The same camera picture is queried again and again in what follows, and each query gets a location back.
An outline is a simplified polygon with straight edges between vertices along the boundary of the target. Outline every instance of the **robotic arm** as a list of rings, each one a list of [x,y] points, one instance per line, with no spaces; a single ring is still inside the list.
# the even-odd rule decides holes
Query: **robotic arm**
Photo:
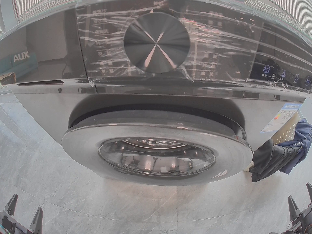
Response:
[[[14,194],[4,207],[3,212],[0,212],[0,234],[42,234],[43,211],[41,207],[38,207],[34,219],[30,224],[31,231],[29,231],[13,218],[17,200],[18,195]]]
[[[281,234],[312,234],[312,185],[307,183],[307,188],[311,203],[308,205],[308,208],[302,212],[299,210],[293,197],[291,195],[288,197],[289,214],[292,221],[292,227]]]

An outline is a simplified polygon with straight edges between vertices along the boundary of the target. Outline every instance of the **front-load washing machine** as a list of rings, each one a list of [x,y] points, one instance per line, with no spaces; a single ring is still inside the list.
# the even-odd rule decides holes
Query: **front-load washing machine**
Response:
[[[2,31],[1,84],[101,177],[230,177],[311,92],[310,30],[270,0],[51,1]]]

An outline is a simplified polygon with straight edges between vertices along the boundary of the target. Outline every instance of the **gray tile floor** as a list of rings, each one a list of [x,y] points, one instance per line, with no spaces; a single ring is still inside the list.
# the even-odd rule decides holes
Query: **gray tile floor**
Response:
[[[309,100],[302,114],[311,109]],[[283,232],[288,196],[301,209],[309,203],[311,161],[308,154],[290,175],[278,172],[257,183],[247,172],[182,187],[103,179],[70,159],[13,94],[0,95],[0,210],[17,193],[15,218],[29,227],[40,206],[45,233]]]

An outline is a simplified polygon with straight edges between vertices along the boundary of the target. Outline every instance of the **aux logo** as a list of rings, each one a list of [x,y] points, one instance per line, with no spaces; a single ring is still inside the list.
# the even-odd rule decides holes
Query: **aux logo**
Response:
[[[26,52],[22,52],[21,54],[17,54],[14,56],[14,62],[18,60],[24,60],[26,58],[29,58],[28,50]]]

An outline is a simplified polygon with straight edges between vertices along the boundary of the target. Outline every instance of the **dark glossy panel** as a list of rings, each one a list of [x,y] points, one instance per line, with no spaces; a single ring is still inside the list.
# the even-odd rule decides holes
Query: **dark glossy panel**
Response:
[[[0,83],[86,78],[75,10],[60,12],[0,41]]]
[[[129,60],[124,36],[139,16],[163,12],[176,17],[187,29],[191,46],[180,67],[164,74],[140,70]],[[208,2],[187,0],[119,0],[85,5],[77,9],[79,35],[88,77],[101,85],[107,81],[214,80],[241,82],[265,80],[308,92],[312,75],[312,48],[278,21]],[[276,79],[263,72],[267,63],[279,67]],[[283,77],[287,70],[287,79]],[[294,82],[300,73],[301,82]]]

